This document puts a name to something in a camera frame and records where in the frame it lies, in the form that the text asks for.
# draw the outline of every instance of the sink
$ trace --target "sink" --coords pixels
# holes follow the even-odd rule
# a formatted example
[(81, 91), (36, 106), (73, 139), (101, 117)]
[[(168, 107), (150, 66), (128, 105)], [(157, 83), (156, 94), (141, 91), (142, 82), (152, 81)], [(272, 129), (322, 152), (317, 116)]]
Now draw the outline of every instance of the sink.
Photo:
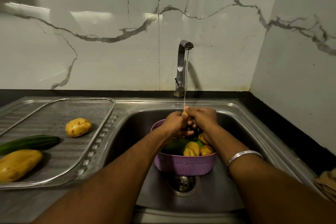
[[(251, 150), (287, 172), (302, 183), (314, 188), (314, 174), (242, 104), (235, 100), (187, 101), (189, 106), (204, 106), (216, 109), (218, 123)], [(112, 162), (146, 134), (158, 120), (173, 111), (182, 109), (179, 100), (122, 101), (119, 103), (120, 124), (107, 145), (103, 166)], [(176, 187), (187, 183), (186, 192)], [(226, 167), (218, 157), (213, 170), (206, 175), (192, 178), (175, 177), (158, 171), (154, 164), (137, 199), (137, 206), (174, 213), (215, 214), (245, 211), (237, 189), (227, 174)]]

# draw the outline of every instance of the yellow potato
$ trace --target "yellow potato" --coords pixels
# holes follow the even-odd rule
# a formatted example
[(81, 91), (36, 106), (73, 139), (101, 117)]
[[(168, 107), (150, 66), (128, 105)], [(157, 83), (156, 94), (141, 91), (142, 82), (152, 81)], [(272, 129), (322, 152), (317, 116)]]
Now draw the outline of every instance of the yellow potato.
[(202, 143), (204, 143), (204, 144), (209, 144), (208, 141), (204, 139), (204, 135), (203, 135), (203, 133), (200, 133), (200, 134), (198, 135), (198, 139), (199, 139)]
[(215, 151), (210, 145), (203, 145), (200, 149), (200, 152), (202, 156), (207, 156), (213, 154)]
[(187, 157), (195, 157), (196, 154), (195, 154), (195, 152), (194, 152), (193, 149), (191, 149), (191, 148), (186, 148), (186, 149), (184, 150), (184, 152), (183, 152), (183, 156), (187, 156)]
[(200, 155), (200, 147), (198, 146), (197, 143), (195, 142), (189, 142), (187, 143), (187, 145), (185, 146), (186, 149), (192, 149), (195, 152), (195, 156), (199, 156)]
[(68, 136), (79, 137), (87, 133), (92, 127), (92, 123), (84, 118), (70, 120), (65, 126), (65, 132)]
[(31, 171), (42, 159), (38, 150), (18, 150), (0, 159), (0, 182), (15, 182)]

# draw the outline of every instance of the bracelet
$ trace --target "bracelet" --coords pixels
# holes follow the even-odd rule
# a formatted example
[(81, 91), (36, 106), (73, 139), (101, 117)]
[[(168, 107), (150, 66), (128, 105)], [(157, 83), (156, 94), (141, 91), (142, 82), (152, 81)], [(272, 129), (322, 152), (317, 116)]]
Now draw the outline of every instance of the bracelet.
[(257, 154), (259, 157), (263, 158), (262, 155), (258, 153), (257, 151), (242, 151), (242, 152), (237, 153), (236, 155), (234, 155), (232, 158), (229, 159), (229, 161), (227, 162), (227, 167), (229, 167), (232, 161), (234, 161), (236, 158), (242, 155), (245, 155), (245, 154), (249, 154), (249, 153)]

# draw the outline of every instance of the faucet spout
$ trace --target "faucet spout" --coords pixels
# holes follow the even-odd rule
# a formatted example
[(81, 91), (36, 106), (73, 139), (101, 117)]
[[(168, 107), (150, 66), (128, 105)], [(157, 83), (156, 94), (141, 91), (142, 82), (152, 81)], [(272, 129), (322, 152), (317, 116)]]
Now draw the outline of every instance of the faucet spout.
[(191, 50), (194, 47), (193, 43), (182, 40), (178, 46), (178, 54), (177, 54), (177, 75), (175, 78), (175, 92), (174, 96), (182, 97), (184, 95), (184, 76), (187, 71), (184, 71), (184, 54), (186, 50)]

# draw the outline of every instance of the cloth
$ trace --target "cloth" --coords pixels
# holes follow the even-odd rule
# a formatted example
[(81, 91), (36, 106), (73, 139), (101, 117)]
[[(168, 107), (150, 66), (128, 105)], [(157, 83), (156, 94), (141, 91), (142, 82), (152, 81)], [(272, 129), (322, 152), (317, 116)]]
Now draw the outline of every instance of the cloth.
[(336, 168), (323, 172), (314, 184), (336, 204)]

